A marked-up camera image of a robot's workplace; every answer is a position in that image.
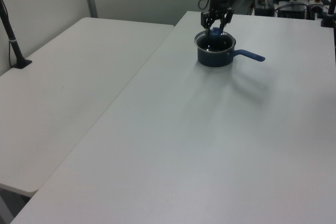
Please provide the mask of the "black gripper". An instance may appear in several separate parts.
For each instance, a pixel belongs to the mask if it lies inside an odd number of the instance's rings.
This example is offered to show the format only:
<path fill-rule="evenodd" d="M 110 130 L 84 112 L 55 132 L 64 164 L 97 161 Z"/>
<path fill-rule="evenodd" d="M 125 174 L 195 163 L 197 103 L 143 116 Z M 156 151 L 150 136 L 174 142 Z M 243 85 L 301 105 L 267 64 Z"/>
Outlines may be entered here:
<path fill-rule="evenodd" d="M 210 29 L 216 21 L 216 14 L 220 14 L 220 31 L 223 32 L 232 20 L 234 10 L 230 7 L 230 0 L 210 0 L 209 11 L 201 12 L 201 25 L 205 29 L 206 38 L 209 38 Z"/>

